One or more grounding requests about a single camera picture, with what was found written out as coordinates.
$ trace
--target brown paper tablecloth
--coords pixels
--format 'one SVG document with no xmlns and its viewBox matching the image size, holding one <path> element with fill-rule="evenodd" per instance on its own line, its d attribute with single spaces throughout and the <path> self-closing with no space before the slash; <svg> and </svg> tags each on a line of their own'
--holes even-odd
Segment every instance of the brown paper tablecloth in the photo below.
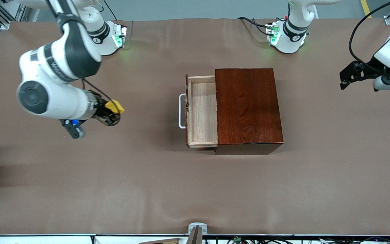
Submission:
<svg viewBox="0 0 390 244">
<path fill-rule="evenodd" d="M 390 91 L 339 88 L 356 22 L 315 20 L 290 55 L 240 20 L 125 22 L 127 48 L 89 80 L 126 111 L 115 127 L 88 121 L 82 140 L 17 104 L 18 58 L 60 33 L 13 22 L 0 36 L 0 233 L 179 233 L 200 221 L 210 233 L 390 235 Z M 356 54 L 369 60 L 389 34 L 367 20 Z M 185 74 L 269 67 L 283 146 L 269 156 L 186 148 Z"/>
</svg>

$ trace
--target drawer handle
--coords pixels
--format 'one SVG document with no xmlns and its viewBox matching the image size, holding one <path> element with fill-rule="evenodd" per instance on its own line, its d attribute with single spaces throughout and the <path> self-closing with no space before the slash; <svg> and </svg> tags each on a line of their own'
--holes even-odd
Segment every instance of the drawer handle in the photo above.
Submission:
<svg viewBox="0 0 390 244">
<path fill-rule="evenodd" d="M 180 127 L 180 129 L 186 129 L 186 126 L 181 125 L 181 97 L 182 96 L 186 96 L 186 93 L 182 93 L 180 94 L 180 96 L 178 96 L 178 126 Z"/>
</svg>

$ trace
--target dark wood surface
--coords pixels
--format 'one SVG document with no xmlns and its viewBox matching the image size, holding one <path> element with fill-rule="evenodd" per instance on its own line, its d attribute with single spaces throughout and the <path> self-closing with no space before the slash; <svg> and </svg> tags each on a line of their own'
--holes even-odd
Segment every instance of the dark wood surface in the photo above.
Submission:
<svg viewBox="0 0 390 244">
<path fill-rule="evenodd" d="M 218 145 L 283 142 L 272 68 L 215 70 Z"/>
</svg>

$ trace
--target open drawer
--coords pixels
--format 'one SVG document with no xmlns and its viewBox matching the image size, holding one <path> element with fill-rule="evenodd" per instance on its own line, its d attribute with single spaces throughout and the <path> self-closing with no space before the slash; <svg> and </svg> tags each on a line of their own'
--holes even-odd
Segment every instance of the open drawer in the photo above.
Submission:
<svg viewBox="0 0 390 244">
<path fill-rule="evenodd" d="M 217 155 L 270 154 L 283 144 L 273 69 L 186 76 L 186 145 Z M 179 119 L 181 123 L 181 100 Z"/>
<path fill-rule="evenodd" d="M 187 77 L 186 136 L 189 148 L 218 145 L 215 76 Z"/>
</svg>

